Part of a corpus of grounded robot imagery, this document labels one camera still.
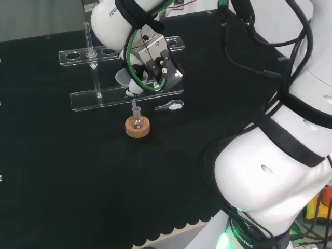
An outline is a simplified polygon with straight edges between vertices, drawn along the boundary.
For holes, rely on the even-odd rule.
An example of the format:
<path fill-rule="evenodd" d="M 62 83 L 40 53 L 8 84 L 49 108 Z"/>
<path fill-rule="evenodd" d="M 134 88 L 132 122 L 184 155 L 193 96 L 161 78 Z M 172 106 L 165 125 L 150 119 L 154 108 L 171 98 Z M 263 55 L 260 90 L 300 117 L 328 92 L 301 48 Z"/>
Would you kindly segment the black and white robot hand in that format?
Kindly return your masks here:
<path fill-rule="evenodd" d="M 166 94 L 176 91 L 181 87 L 182 69 L 178 67 L 170 51 L 163 51 L 161 56 L 156 58 L 156 65 L 163 73 L 158 79 L 154 78 L 152 69 L 142 64 L 135 56 L 131 56 L 131 63 L 137 77 L 146 87 L 153 88 L 153 91 L 142 89 L 129 75 L 126 68 L 119 70 L 115 80 L 125 89 L 125 96 L 133 98 L 150 97 L 158 94 Z"/>

